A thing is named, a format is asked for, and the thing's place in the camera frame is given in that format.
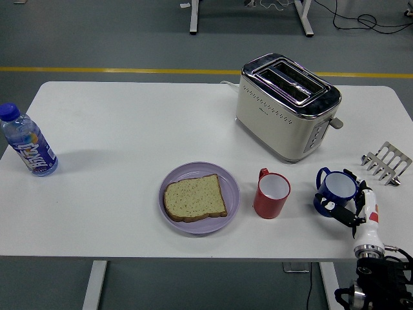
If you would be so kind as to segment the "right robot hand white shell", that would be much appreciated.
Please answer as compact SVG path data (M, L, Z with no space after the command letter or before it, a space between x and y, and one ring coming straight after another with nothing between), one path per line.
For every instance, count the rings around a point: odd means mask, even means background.
M352 229L355 256L383 257L385 246L378 235L376 195L366 181L346 169L331 171L323 167L317 173L316 188L316 211Z

